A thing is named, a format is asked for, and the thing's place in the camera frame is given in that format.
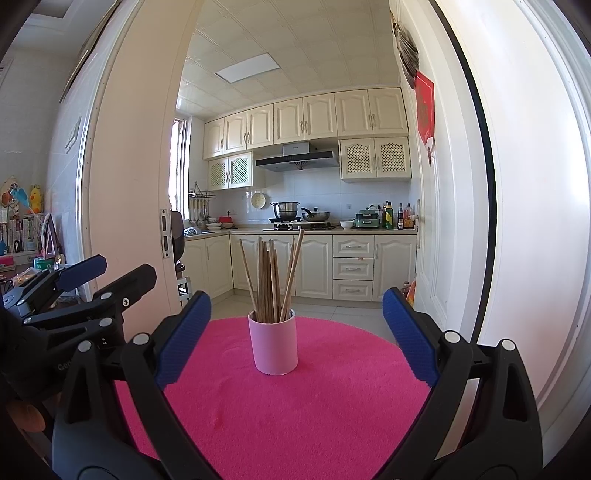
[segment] white door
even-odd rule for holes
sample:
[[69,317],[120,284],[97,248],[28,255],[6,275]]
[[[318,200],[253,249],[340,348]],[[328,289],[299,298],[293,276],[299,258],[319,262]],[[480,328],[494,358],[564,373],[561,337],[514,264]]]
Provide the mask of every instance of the white door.
[[207,176],[209,190],[223,190],[228,188],[228,159],[218,158],[207,162]]
[[246,111],[224,118],[223,137],[225,154],[246,149]]
[[229,235],[205,239],[207,253],[207,276],[211,298],[234,288],[232,281],[232,257]]
[[340,137],[373,135],[367,90],[336,92],[336,125]]
[[248,271],[251,275],[252,288],[257,290],[258,237],[258,235],[230,235],[234,288],[248,290],[244,261],[242,260],[242,252],[240,252],[240,241],[242,241],[244,254],[246,256],[246,264],[248,265]]
[[304,97],[303,102],[306,140],[336,137],[335,94]]
[[246,147],[273,145],[273,104],[249,110],[246,118]]
[[332,268],[332,236],[306,235],[295,274],[295,294],[332,299]]
[[203,159],[223,155],[223,118],[203,127]]
[[304,139],[304,116],[301,98],[273,104],[273,143]]
[[400,88],[369,89],[374,134],[388,134],[404,137],[408,135],[408,122],[402,90]]
[[374,301],[414,280],[416,258],[416,235],[375,235]]
[[376,138],[375,158],[378,178],[411,178],[408,138]]
[[198,290],[208,293],[209,282],[207,281],[205,239],[186,241],[181,263],[185,266],[183,274],[190,279],[193,293]]
[[376,177],[373,138],[341,140],[339,147],[340,173],[343,180],[374,179]]
[[228,158],[228,188],[252,186],[252,152]]
[[292,235],[262,235],[263,241],[268,242],[273,240],[273,246],[277,252],[277,263],[279,267],[279,289],[282,295],[285,294],[285,287],[287,286],[287,267],[290,263],[291,240]]

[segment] drawer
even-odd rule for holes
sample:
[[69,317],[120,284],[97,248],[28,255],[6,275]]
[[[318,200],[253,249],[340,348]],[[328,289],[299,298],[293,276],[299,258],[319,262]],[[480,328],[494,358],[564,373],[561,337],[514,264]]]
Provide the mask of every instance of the drawer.
[[373,235],[333,235],[333,257],[373,258]]
[[333,258],[335,280],[373,280],[373,258]]
[[371,301],[374,282],[368,280],[333,280],[333,300]]

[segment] pink round table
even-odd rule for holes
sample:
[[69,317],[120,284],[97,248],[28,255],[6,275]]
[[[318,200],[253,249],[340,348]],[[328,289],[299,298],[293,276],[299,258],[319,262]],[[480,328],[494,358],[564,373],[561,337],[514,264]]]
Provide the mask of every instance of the pink round table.
[[[165,389],[224,480],[369,480],[427,398],[400,349],[329,320],[297,319],[297,368],[256,370],[246,318],[210,322]],[[140,451],[156,457],[125,383],[117,385]]]

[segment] pink cup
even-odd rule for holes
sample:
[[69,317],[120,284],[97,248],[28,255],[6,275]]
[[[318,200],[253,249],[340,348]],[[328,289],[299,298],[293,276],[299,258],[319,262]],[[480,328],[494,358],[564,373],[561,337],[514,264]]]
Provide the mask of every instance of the pink cup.
[[285,375],[297,367],[296,314],[280,323],[259,323],[248,314],[252,354],[258,371],[267,375]]

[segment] red decoration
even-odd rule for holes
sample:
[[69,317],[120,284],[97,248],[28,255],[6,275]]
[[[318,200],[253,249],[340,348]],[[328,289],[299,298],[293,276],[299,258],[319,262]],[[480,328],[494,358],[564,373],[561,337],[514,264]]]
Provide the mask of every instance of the red decoration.
[[435,149],[435,85],[421,72],[417,71],[415,92],[417,95],[418,133],[427,147],[429,165]]

